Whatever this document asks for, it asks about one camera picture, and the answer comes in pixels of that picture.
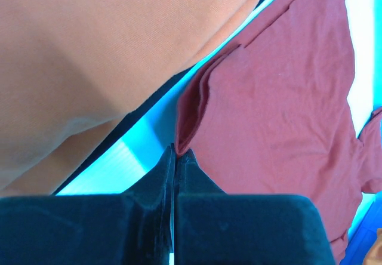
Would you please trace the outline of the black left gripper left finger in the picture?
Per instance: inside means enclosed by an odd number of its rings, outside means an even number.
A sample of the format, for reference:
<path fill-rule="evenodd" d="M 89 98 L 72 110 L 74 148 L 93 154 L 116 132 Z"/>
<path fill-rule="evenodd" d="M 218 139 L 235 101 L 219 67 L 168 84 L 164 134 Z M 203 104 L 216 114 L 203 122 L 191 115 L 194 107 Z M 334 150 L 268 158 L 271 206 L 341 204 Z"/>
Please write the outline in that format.
<path fill-rule="evenodd" d="M 175 151 L 119 194 L 1 199 L 2 264 L 168 264 Z"/>

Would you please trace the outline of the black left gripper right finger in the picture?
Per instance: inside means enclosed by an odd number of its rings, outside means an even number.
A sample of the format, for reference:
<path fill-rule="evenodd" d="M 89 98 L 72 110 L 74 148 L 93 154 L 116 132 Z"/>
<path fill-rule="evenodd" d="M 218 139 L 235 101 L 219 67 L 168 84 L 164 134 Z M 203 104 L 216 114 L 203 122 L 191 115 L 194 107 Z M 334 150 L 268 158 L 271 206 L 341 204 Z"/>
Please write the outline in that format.
<path fill-rule="evenodd" d="M 177 160 L 175 264 L 334 264 L 313 203 L 299 195 L 229 195 L 192 151 Z"/>

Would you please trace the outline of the red t-shirt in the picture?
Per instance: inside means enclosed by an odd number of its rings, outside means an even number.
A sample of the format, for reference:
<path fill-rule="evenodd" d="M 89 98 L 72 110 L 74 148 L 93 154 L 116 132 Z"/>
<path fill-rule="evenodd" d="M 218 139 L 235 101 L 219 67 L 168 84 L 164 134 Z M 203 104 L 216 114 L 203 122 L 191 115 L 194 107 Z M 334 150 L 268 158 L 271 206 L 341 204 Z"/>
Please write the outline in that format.
<path fill-rule="evenodd" d="M 381 110 L 355 133 L 354 77 L 345 0 L 274 0 L 189 82 L 175 150 L 227 193 L 308 197 L 340 262 L 362 195 L 381 191 Z"/>

